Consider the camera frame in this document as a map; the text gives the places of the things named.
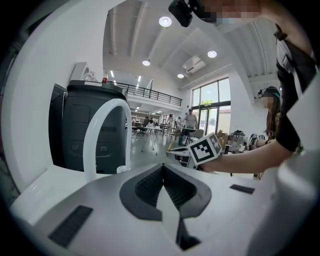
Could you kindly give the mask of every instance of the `black slot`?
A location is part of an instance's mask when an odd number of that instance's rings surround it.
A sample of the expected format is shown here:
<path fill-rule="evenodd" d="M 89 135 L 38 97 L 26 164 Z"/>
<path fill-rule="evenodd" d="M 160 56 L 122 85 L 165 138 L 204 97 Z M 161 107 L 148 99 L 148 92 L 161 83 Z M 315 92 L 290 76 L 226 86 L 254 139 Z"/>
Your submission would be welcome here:
<path fill-rule="evenodd" d="M 252 187 L 247 187 L 247 186 L 240 186 L 240 185 L 235 185 L 233 184 L 230 189 L 233 189 L 233 190 L 238 190 L 240 192 L 244 192 L 244 193 L 247 193 L 247 194 L 250 194 L 252 195 L 253 192 L 255 191 L 254 188 Z"/>
<path fill-rule="evenodd" d="M 56 244 L 67 248 L 92 211 L 92 208 L 79 205 L 48 237 Z"/>

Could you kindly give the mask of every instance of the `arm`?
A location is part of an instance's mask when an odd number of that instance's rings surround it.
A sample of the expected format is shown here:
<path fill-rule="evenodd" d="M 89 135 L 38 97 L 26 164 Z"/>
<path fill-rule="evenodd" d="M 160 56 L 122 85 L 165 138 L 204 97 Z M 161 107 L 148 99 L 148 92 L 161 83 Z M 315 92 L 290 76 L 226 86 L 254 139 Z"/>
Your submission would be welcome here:
<path fill-rule="evenodd" d="M 268 168 L 279 166 L 291 157 L 293 152 L 281 146 L 276 140 L 268 145 L 242 154 L 227 154 L 203 163 L 201 168 L 207 173 L 224 172 L 258 174 Z"/>
<path fill-rule="evenodd" d="M 259 147 L 262 147 L 262 146 L 264 146 L 264 145 L 266 145 L 266 142 L 267 142 L 267 140 L 265 140 L 265 139 L 260 139 L 260 140 L 258 140 L 257 142 L 256 142 L 256 146 L 259 148 Z"/>

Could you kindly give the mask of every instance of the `woman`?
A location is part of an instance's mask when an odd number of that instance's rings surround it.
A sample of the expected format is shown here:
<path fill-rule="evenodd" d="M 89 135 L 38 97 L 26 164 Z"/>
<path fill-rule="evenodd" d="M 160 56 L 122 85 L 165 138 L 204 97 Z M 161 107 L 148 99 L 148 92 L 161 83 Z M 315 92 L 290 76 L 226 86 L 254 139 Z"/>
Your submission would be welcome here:
<path fill-rule="evenodd" d="M 170 114 L 169 117 L 168 117 L 168 120 L 166 121 L 165 123 L 167 126 L 171 126 L 172 128 L 175 126 L 175 119 L 174 119 L 174 116 L 173 114 Z M 171 128 L 167 128 L 167 133 L 166 135 L 168 135 L 170 133 L 170 130 Z"/>
<path fill-rule="evenodd" d="M 268 137 L 267 140 L 258 140 L 257 147 L 262 147 L 266 144 L 273 142 L 276 139 L 278 124 L 280 120 L 280 93 L 274 86 L 264 89 L 262 94 L 262 103 L 265 109 L 268 109 L 266 117 L 266 130 L 264 131 Z"/>
<path fill-rule="evenodd" d="M 277 32 L 274 36 L 279 42 L 286 43 L 290 51 L 290 63 L 300 82 L 303 93 L 316 74 L 316 61 L 312 58 L 313 49 L 311 43 L 297 20 L 279 2 L 275 0 L 244 0 L 244 1 L 215 1 L 199 0 L 204 11 L 215 12 L 219 18 L 266 18 L 276 24 Z M 232 10 L 224 6 L 233 3 Z M 247 12 L 243 12 L 242 6 L 247 6 Z M 277 61 L 277 76 L 282 88 L 282 104 L 275 139 L 265 146 L 255 150 L 233 155 L 222 155 L 221 157 L 202 164 L 200 167 L 205 172 L 247 173 L 257 174 L 271 167 L 278 167 L 283 161 L 290 158 L 300 139 L 287 117 L 288 111 L 298 100 L 294 75 L 284 67 L 284 59 Z"/>
<path fill-rule="evenodd" d="M 177 128 L 181 128 L 181 127 L 182 127 L 181 117 L 180 117 L 180 116 L 178 117 L 178 120 L 176 121 L 176 127 L 177 127 Z"/>

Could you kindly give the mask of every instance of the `desk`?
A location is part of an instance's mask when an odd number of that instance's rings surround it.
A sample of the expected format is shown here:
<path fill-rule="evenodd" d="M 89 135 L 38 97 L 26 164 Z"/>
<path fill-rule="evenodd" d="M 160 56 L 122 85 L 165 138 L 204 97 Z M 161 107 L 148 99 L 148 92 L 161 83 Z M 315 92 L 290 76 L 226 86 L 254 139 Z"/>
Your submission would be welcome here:
<path fill-rule="evenodd" d="M 150 137 L 151 143 L 152 143 L 152 150 L 155 153 L 155 155 L 158 155 L 158 131 L 164 131 L 164 129 L 154 128 L 154 127 L 145 127 L 146 129 L 150 130 L 150 132 L 147 132 L 146 134 L 146 140 L 145 143 L 142 146 L 141 152 L 144 151 L 144 148 L 147 144 L 148 138 Z"/>
<path fill-rule="evenodd" d="M 195 131 L 195 130 L 197 130 L 197 129 L 184 128 L 184 127 L 181 127 L 181 128 L 182 128 L 182 130 L 191 130 L 191 131 Z"/>

